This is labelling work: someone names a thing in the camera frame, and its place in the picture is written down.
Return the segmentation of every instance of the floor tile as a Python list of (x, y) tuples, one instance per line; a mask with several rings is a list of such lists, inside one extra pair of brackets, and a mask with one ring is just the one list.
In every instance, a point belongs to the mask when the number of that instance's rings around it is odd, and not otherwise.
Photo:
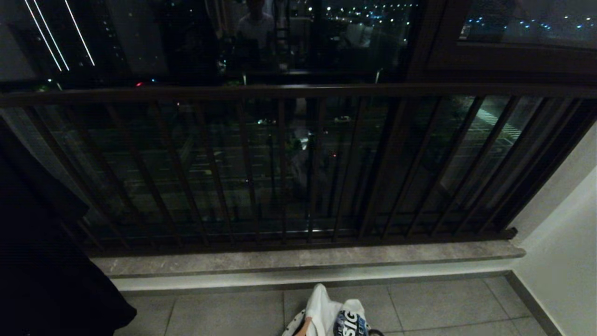
[(279, 336), (282, 292), (188, 295), (174, 306), (166, 336)]
[[(311, 292), (311, 289), (284, 292), (284, 323), (286, 325), (298, 312), (305, 309)], [(348, 299), (361, 300), (365, 308), (367, 322), (374, 329), (384, 333), (402, 330), (386, 286), (328, 288), (328, 294), (332, 300), (338, 302)]]
[(508, 319), (481, 279), (400, 283), (389, 288), (404, 330)]
[(127, 302), (137, 309), (129, 325), (116, 330), (115, 336), (164, 336), (176, 297), (130, 297)]
[(406, 331), (405, 336), (518, 336), (511, 321)]
[(489, 277), (484, 281), (511, 319), (532, 316), (505, 277)]
[(284, 291), (284, 326), (307, 307), (307, 301), (311, 296), (313, 289), (295, 289)]
[(547, 336), (533, 317), (512, 320), (522, 336)]

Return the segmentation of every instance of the dark curtain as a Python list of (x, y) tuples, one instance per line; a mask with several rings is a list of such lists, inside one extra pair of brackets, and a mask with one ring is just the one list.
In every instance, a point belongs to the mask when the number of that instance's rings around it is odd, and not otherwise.
[(112, 335), (135, 317), (60, 227), (87, 210), (0, 119), (2, 334)]

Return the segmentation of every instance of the white plastic bag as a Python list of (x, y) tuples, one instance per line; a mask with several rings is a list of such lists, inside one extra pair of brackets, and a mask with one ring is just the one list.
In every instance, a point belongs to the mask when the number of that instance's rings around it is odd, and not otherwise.
[(346, 300), (344, 304), (332, 301), (322, 284), (313, 289), (305, 317), (312, 318), (307, 336), (334, 336), (334, 324), (336, 328), (343, 330), (341, 335), (367, 335), (365, 309), (361, 302), (356, 299)]

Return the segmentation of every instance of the glass panel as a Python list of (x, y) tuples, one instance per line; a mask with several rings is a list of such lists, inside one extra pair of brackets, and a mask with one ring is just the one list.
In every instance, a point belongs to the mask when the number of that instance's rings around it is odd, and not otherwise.
[[(415, 171), (413, 181), (408, 189), (407, 196), (399, 205), (395, 222), (392, 223), (394, 229), (393, 233), (401, 232), (410, 225), (414, 218), (415, 211), (419, 204), (427, 197), (425, 194), (429, 189), (430, 184), (433, 183), (435, 176), (441, 170), (442, 164), (445, 161), (451, 145), (458, 134), (464, 118), (474, 101), (474, 97), (469, 96), (450, 96), (444, 97), (439, 106), (439, 117), (435, 127), (432, 130), (429, 143), (423, 157)], [(399, 161), (401, 165), (396, 168), (395, 182), (389, 185), (390, 190), (395, 192), (389, 193), (388, 201), (385, 202), (383, 209), (386, 213), (390, 212), (393, 202), (395, 202), (400, 188), (407, 176), (407, 171), (413, 163), (415, 155), (420, 149), (423, 136), (429, 126), (431, 112), (437, 97), (424, 97), (421, 100), (419, 108), (414, 116), (413, 123), (410, 128), (409, 137), (405, 143), (404, 150), (401, 154), (402, 159)], [(424, 205), (424, 211), (419, 221), (430, 223), (438, 218), (438, 209), (440, 209), (446, 201), (445, 192), (435, 191), (429, 195), (427, 202)], [(383, 227), (387, 221), (387, 217), (380, 217), (377, 221), (379, 227)], [(417, 227), (422, 231), (423, 224)]]
[(459, 39), (597, 49), (593, 0), (475, 0)]
[(359, 146), (355, 158), (356, 166), (353, 173), (348, 176), (346, 185), (347, 195), (350, 197), (350, 206), (344, 215), (349, 218), (355, 218), (359, 209), (363, 206), (365, 189), (370, 183), (371, 168), (377, 156), (377, 148), (383, 137), (382, 133), (386, 124), (389, 101), (390, 99), (384, 97), (372, 98), (367, 102), (365, 111), (361, 115), (363, 122), (358, 136)]
[[(253, 232), (253, 214), (236, 106), (232, 102), (206, 103), (203, 106), (207, 132), (220, 175), (232, 232), (235, 234)], [(249, 135), (249, 141), (253, 140), (254, 137)], [(228, 235), (216, 186), (212, 182), (213, 172), (210, 169), (207, 156), (201, 155), (195, 157), (190, 172), (193, 179), (203, 180), (206, 184), (208, 184), (208, 180), (210, 181), (208, 185), (211, 187), (210, 194), (215, 208), (210, 214), (211, 223), (208, 224), (207, 231), (210, 234)]]
[(463, 187), (460, 195), (460, 204), (468, 207), (476, 199), (476, 196), (481, 191), (483, 178), (489, 177), (494, 173), (508, 154), (510, 148), (518, 140), (518, 137), (520, 137), (540, 102), (541, 98), (538, 97), (523, 97), (520, 100), (506, 125), (501, 130), (495, 144), (491, 147), (489, 154), (481, 163), (478, 170), (481, 178), (477, 181), (470, 181)]
[(18, 90), (370, 83), (405, 58), (418, 7), (417, 0), (4, 2), (0, 39), (10, 52), (0, 83)]
[(464, 141), (458, 148), (440, 183), (441, 192), (445, 196), (449, 197), (454, 194), (460, 181), (464, 178), (464, 174), (469, 170), (470, 165), (500, 118), (509, 99), (510, 97), (507, 96), (488, 96), (483, 101), (476, 118), (464, 137)]
[[(286, 120), (287, 185), (290, 189), (287, 192), (287, 215), (293, 231), (307, 230), (311, 215), (315, 217), (314, 232), (327, 231), (329, 236), (333, 229), (352, 140), (356, 101), (351, 97), (326, 99), (321, 134), (317, 132), (317, 100), (297, 99), (296, 106), (287, 111), (292, 114), (290, 120)], [(318, 136), (321, 137), (321, 150), (315, 157)], [(316, 172), (312, 169), (313, 160), (319, 161)], [(310, 214), (313, 187), (317, 190), (316, 210)]]

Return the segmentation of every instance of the railing bar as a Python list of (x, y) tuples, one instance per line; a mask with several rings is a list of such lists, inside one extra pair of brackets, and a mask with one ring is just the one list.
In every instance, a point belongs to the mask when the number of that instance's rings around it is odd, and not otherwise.
[(460, 192), (462, 192), (464, 186), (469, 181), (475, 181), (478, 179), (477, 175), (479, 174), (479, 168), (481, 166), (481, 163), (483, 162), (487, 154), (489, 154), (489, 151), (497, 141), (497, 138), (499, 138), (502, 128), (506, 125), (508, 119), (514, 113), (514, 110), (518, 106), (520, 99), (520, 96), (512, 96), (508, 100), (508, 103), (506, 104), (504, 111), (501, 113), (500, 118), (498, 119), (495, 126), (491, 129), (491, 133), (489, 133), (489, 136), (487, 137), (487, 140), (485, 141), (483, 147), (479, 151), (479, 154), (477, 154), (477, 156), (473, 160), (473, 163), (470, 165), (469, 169), (464, 174), (464, 177), (458, 183), (458, 186), (456, 187), (456, 190), (454, 191), (452, 198), (448, 203), (448, 206), (446, 206), (444, 212), (439, 217), (438, 221), (433, 225), (433, 229), (430, 232), (431, 236), (434, 236), (437, 233), (441, 225), (444, 223), (445, 218), (448, 216), (450, 211), (452, 211), (454, 205), (456, 205), (458, 196), (460, 195)]
[[(401, 124), (404, 123), (404, 115), (405, 115), (405, 111), (407, 108), (407, 104), (408, 104), (408, 99), (406, 97), (403, 97), (402, 99), (400, 99), (400, 102), (398, 103), (398, 107), (396, 108), (396, 111), (390, 111), (390, 106), (388, 106), (388, 118), (390, 116), (390, 114), (394, 113), (394, 119), (393, 119), (393, 123), (392, 123), (392, 131), (390, 132), (387, 140), (386, 140), (386, 144), (385, 147), (383, 148), (383, 153), (381, 153), (381, 163), (379, 165), (379, 168), (377, 169), (376, 172), (376, 177), (373, 180), (375, 183), (373, 185), (372, 191), (371, 191), (371, 197), (375, 197), (377, 198), (378, 194), (379, 194), (379, 190), (382, 188), (382, 185), (386, 183), (386, 181), (382, 181), (382, 174), (385, 174), (388, 170), (392, 169), (391, 167), (389, 167), (388, 165), (388, 161), (391, 157), (397, 157), (400, 155), (400, 152), (402, 151), (402, 144), (404, 142), (404, 139), (400, 139), (399, 134), (400, 133), (400, 127)], [(380, 200), (378, 199), (370, 199), (368, 204), (367, 204), (367, 209), (365, 211), (365, 216), (363, 217), (363, 222), (361, 223), (361, 229), (359, 231), (359, 235), (357, 237), (357, 239), (361, 239), (363, 238), (363, 236), (365, 235), (365, 231), (367, 230), (367, 227), (369, 226), (370, 223), (372, 223), (375, 219), (375, 217), (377, 216), (377, 209), (379, 206), (379, 202)]]
[(114, 172), (112, 167), (110, 167), (110, 164), (108, 164), (106, 158), (101, 153), (100, 148), (93, 141), (91, 134), (89, 133), (87, 128), (84, 126), (81, 118), (76, 113), (74, 113), (70, 107), (65, 106), (64, 108), (66, 111), (66, 115), (72, 121), (73, 125), (75, 126), (75, 129), (81, 136), (83, 143), (87, 146), (91, 155), (96, 159), (96, 162), (100, 165), (100, 168), (106, 173), (108, 181), (116, 189), (116, 192), (118, 193), (118, 196), (122, 200), (124, 206), (132, 214), (132, 216), (135, 220), (135, 224), (139, 227), (139, 229), (141, 229), (142, 232), (145, 233), (151, 246), (153, 248), (157, 248), (157, 245), (153, 241), (153, 236), (151, 235), (149, 230), (147, 230), (147, 226), (145, 225), (145, 220), (143, 219), (143, 216), (141, 216), (141, 213), (139, 212), (137, 207), (133, 204), (133, 201), (128, 196), (127, 191), (125, 190), (124, 186), (122, 185), (122, 182), (118, 179), (118, 177), (116, 176), (116, 173)]
[(546, 143), (543, 146), (541, 146), (540, 150), (537, 151), (537, 153), (533, 156), (532, 160), (525, 168), (524, 173), (521, 174), (520, 176), (518, 176), (518, 178), (516, 179), (516, 182), (513, 183), (512, 186), (510, 186), (510, 188), (508, 188), (508, 191), (500, 199), (498, 205), (493, 210), (491, 216), (485, 221), (485, 223), (483, 223), (483, 225), (481, 227), (479, 227), (477, 229), (477, 231), (476, 231), (477, 234), (481, 234), (483, 231), (485, 231), (485, 229), (487, 228), (489, 223), (491, 223), (491, 221), (493, 221), (493, 219), (497, 216), (497, 214), (501, 211), (501, 209), (506, 205), (506, 203), (508, 203), (510, 198), (512, 198), (512, 196), (514, 196), (514, 192), (516, 191), (516, 189), (518, 189), (518, 187), (520, 187), (520, 185), (524, 182), (524, 180), (526, 180), (526, 178), (531, 173), (531, 171), (533, 169), (535, 169), (535, 166), (539, 162), (539, 159), (541, 159), (542, 156), (545, 155), (547, 150), (549, 148), (551, 148), (553, 142), (558, 138), (558, 136), (560, 135), (560, 133), (562, 132), (564, 127), (568, 124), (568, 122), (570, 121), (570, 119), (572, 118), (572, 116), (574, 115), (574, 113), (579, 108), (579, 106), (582, 102), (583, 102), (582, 99), (576, 99), (576, 100), (570, 102), (570, 104), (568, 105), (568, 108), (566, 109), (566, 112), (565, 112), (564, 121), (558, 124), (555, 132), (552, 132), (552, 134), (546, 139), (546, 141), (545, 141)]
[(278, 99), (278, 138), (280, 147), (280, 220), (282, 221), (282, 244), (286, 244), (286, 122), (283, 99)]
[(423, 140), (421, 141), (421, 145), (418, 148), (418, 151), (413, 160), (413, 163), (408, 168), (407, 175), (404, 178), (404, 182), (402, 183), (402, 186), (400, 187), (400, 193), (398, 194), (398, 198), (396, 198), (396, 202), (394, 202), (392, 210), (390, 211), (390, 216), (388, 217), (388, 219), (386, 221), (386, 227), (383, 229), (381, 239), (387, 238), (387, 235), (390, 233), (390, 226), (392, 225), (392, 223), (394, 222), (394, 219), (396, 218), (396, 212), (400, 208), (400, 205), (402, 204), (404, 197), (406, 197), (407, 192), (410, 189), (410, 186), (414, 180), (415, 174), (418, 171), (419, 164), (421, 163), (421, 160), (423, 159), (423, 155), (425, 154), (425, 150), (427, 149), (427, 145), (429, 144), (429, 141), (431, 140), (431, 134), (433, 133), (433, 130), (435, 129), (435, 124), (439, 120), (439, 115), (440, 115), (439, 107), (440, 107), (441, 102), (442, 102), (442, 97), (439, 97), (438, 100), (436, 101), (435, 105), (433, 106), (433, 111), (432, 111), (431, 117), (429, 118), (429, 123), (427, 124), (427, 130), (425, 131)]
[(408, 227), (406, 237), (409, 237), (410, 235), (413, 234), (414, 228), (417, 225), (418, 220), (421, 217), (421, 214), (423, 213), (425, 204), (427, 204), (427, 201), (429, 201), (429, 198), (431, 197), (433, 192), (437, 189), (437, 187), (439, 186), (439, 183), (442, 181), (442, 179), (444, 178), (444, 175), (448, 171), (448, 168), (449, 168), (450, 164), (452, 163), (452, 160), (456, 156), (456, 152), (458, 152), (460, 145), (464, 141), (466, 133), (468, 132), (470, 125), (473, 123), (473, 120), (475, 120), (475, 117), (477, 116), (477, 112), (479, 112), (479, 108), (481, 108), (481, 105), (483, 104), (484, 100), (485, 100), (484, 96), (477, 96), (477, 97), (475, 97), (475, 100), (471, 104), (471, 106), (469, 108), (469, 112), (467, 113), (466, 118), (464, 119), (464, 122), (461, 125), (460, 130), (458, 131), (458, 136), (456, 137), (454, 143), (451, 145), (451, 149), (448, 153), (448, 157), (442, 163), (441, 170), (436, 175), (436, 177), (433, 180), (433, 183), (430, 185), (430, 187), (425, 191), (422, 201), (417, 206), (416, 214), (414, 215), (414, 218)]
[(230, 214), (228, 213), (228, 206), (226, 205), (226, 198), (224, 196), (224, 188), (222, 188), (222, 183), (220, 180), (220, 172), (218, 170), (218, 166), (216, 165), (216, 156), (214, 155), (214, 150), (210, 144), (210, 136), (207, 131), (205, 114), (198, 103), (196, 103), (194, 106), (195, 115), (197, 117), (197, 125), (199, 127), (199, 133), (201, 134), (201, 140), (203, 141), (203, 145), (205, 147), (205, 155), (207, 156), (207, 160), (210, 164), (211, 177), (214, 180), (214, 185), (216, 186), (216, 193), (218, 194), (221, 215), (224, 217), (224, 223), (226, 224), (226, 229), (228, 230), (230, 243), (234, 244), (235, 239), (234, 234), (232, 232), (232, 226), (230, 224)]
[(122, 120), (120, 115), (117, 113), (114, 106), (112, 106), (111, 104), (106, 104), (105, 106), (106, 106), (106, 109), (108, 110), (108, 113), (110, 114), (110, 117), (112, 118), (112, 121), (114, 122), (116, 127), (120, 130), (121, 134), (123, 135), (124, 141), (126, 142), (127, 147), (128, 147), (128, 151), (133, 156), (133, 160), (135, 161), (135, 164), (137, 165), (137, 168), (139, 170), (139, 173), (141, 174), (141, 177), (145, 181), (145, 184), (147, 185), (147, 188), (149, 189), (149, 192), (151, 193), (153, 200), (155, 201), (156, 205), (158, 206), (159, 211), (162, 213), (164, 221), (166, 222), (166, 226), (170, 229), (170, 232), (174, 236), (174, 239), (176, 240), (176, 243), (178, 244), (178, 246), (182, 247), (183, 246), (182, 239), (180, 238), (180, 235), (178, 234), (178, 231), (176, 230), (174, 221), (172, 220), (172, 217), (170, 217), (170, 213), (168, 211), (168, 208), (166, 207), (166, 204), (164, 203), (164, 200), (162, 199), (162, 196), (159, 193), (158, 187), (156, 187), (156, 185), (153, 181), (153, 178), (151, 177), (151, 174), (149, 173), (149, 170), (147, 169), (147, 166), (145, 165), (145, 161), (143, 159), (143, 156), (141, 155), (141, 152), (135, 146), (135, 141), (133, 139), (131, 132), (129, 132), (128, 128), (124, 124), (124, 121)]
[(363, 115), (365, 114), (365, 108), (367, 107), (367, 99), (364, 97), (359, 98), (359, 108), (356, 111), (355, 116), (355, 125), (352, 128), (352, 138), (350, 140), (350, 149), (348, 152), (348, 160), (346, 161), (346, 168), (344, 170), (344, 178), (342, 180), (342, 189), (340, 191), (340, 199), (338, 200), (338, 211), (336, 213), (336, 223), (334, 224), (334, 235), (332, 236), (332, 242), (336, 242), (338, 239), (338, 230), (342, 225), (342, 213), (347, 209), (350, 205), (350, 199), (346, 193), (348, 190), (346, 188), (346, 182), (349, 179), (349, 174), (351, 172), (351, 168), (353, 166), (353, 161), (357, 157), (357, 152), (359, 149), (359, 133), (362, 127), (362, 120)]
[(184, 196), (186, 197), (187, 202), (189, 204), (191, 215), (194, 217), (194, 221), (196, 225), (199, 227), (201, 240), (203, 241), (203, 244), (205, 246), (209, 246), (210, 243), (207, 239), (207, 233), (205, 232), (205, 225), (203, 223), (203, 220), (201, 219), (201, 214), (199, 213), (199, 209), (197, 208), (197, 203), (195, 203), (195, 198), (189, 185), (189, 180), (184, 174), (183, 166), (180, 162), (179, 154), (177, 153), (174, 147), (174, 142), (172, 141), (172, 137), (170, 136), (170, 132), (168, 131), (168, 126), (166, 126), (166, 122), (164, 121), (164, 116), (162, 114), (161, 108), (159, 108), (158, 104), (155, 102), (150, 103), (149, 106), (150, 109), (152, 109), (155, 113), (155, 119), (158, 124), (160, 135), (162, 137), (162, 140), (166, 144), (168, 156), (170, 157), (170, 161), (172, 161), (172, 166), (174, 168), (174, 172), (176, 173), (176, 177), (179, 179), (180, 185), (182, 186)]
[(88, 227), (90, 227), (90, 225), (89, 225), (89, 222), (85, 219), (85, 217), (81, 218), (81, 220), (77, 221), (76, 223), (83, 230), (83, 232), (85, 232), (85, 234), (87, 235), (87, 237), (89, 237), (89, 239), (91, 239), (91, 241), (97, 246), (97, 248), (100, 251), (103, 252), (103, 251), (106, 250), (104, 248), (104, 246), (100, 243), (99, 239), (88, 228)]
[(259, 220), (257, 219), (257, 200), (255, 198), (255, 183), (253, 181), (253, 169), (251, 168), (251, 154), (249, 153), (249, 139), (247, 135), (247, 119), (242, 102), (236, 103), (236, 112), (238, 113), (239, 131), (241, 134), (242, 158), (247, 171), (247, 185), (249, 187), (249, 198), (251, 200), (251, 215), (253, 217), (253, 227), (255, 228), (255, 241), (261, 242), (259, 231)]
[(31, 122), (33, 123), (35, 129), (37, 129), (42, 138), (44, 138), (44, 141), (48, 144), (50, 150), (52, 150), (56, 158), (58, 158), (58, 161), (62, 164), (62, 166), (64, 166), (64, 168), (66, 169), (70, 177), (73, 179), (77, 187), (81, 189), (81, 191), (89, 199), (91, 204), (107, 219), (106, 222), (108, 226), (110, 227), (112, 232), (116, 234), (122, 245), (124, 245), (126, 249), (131, 249), (120, 230), (118, 230), (118, 228), (116, 228), (116, 225), (114, 225), (114, 223), (116, 223), (114, 217), (110, 214), (106, 206), (96, 197), (96, 194), (91, 190), (87, 183), (85, 183), (85, 179), (81, 176), (81, 174), (79, 174), (72, 162), (70, 162), (68, 156), (62, 150), (54, 136), (51, 134), (48, 127), (37, 115), (37, 112), (35, 112), (35, 109), (31, 106), (25, 106), (23, 109), (25, 110), (25, 113), (27, 113), (29, 119), (31, 119)]
[(475, 214), (475, 212), (479, 209), (479, 206), (481, 205), (481, 200), (485, 197), (486, 193), (490, 190), (490, 187), (495, 183), (498, 175), (501, 172), (503, 172), (504, 168), (508, 164), (510, 164), (512, 157), (514, 157), (514, 155), (518, 152), (518, 150), (522, 146), (522, 144), (527, 141), (529, 134), (531, 132), (535, 131), (535, 128), (538, 126), (539, 121), (541, 119), (540, 117), (543, 116), (543, 111), (545, 111), (547, 109), (546, 107), (551, 106), (552, 103), (553, 103), (553, 100), (549, 99), (549, 98), (543, 98), (541, 100), (539, 106), (535, 110), (535, 113), (533, 113), (533, 116), (527, 122), (527, 125), (523, 129), (522, 133), (518, 136), (518, 139), (516, 140), (514, 145), (510, 148), (510, 150), (508, 150), (506, 157), (501, 161), (498, 168), (493, 171), (493, 174), (491, 174), (491, 176), (488, 179), (486, 179), (484, 181), (484, 183), (482, 184), (483, 187), (481, 189), (481, 192), (477, 196), (476, 200), (473, 202), (473, 205), (471, 205), (470, 209), (467, 211), (464, 219), (458, 224), (458, 226), (454, 230), (454, 232), (453, 232), (454, 235), (461, 232), (461, 230), (469, 222), (469, 220), (471, 219), (473, 214)]
[(315, 150), (311, 160), (311, 195), (309, 208), (309, 233), (307, 242), (311, 243), (313, 240), (313, 220), (315, 219), (315, 212), (317, 211), (317, 196), (318, 196), (318, 178), (319, 178), (319, 155), (321, 153), (321, 142), (324, 135), (324, 120), (325, 120), (325, 98), (318, 98), (318, 118), (317, 118), (317, 133), (315, 138)]

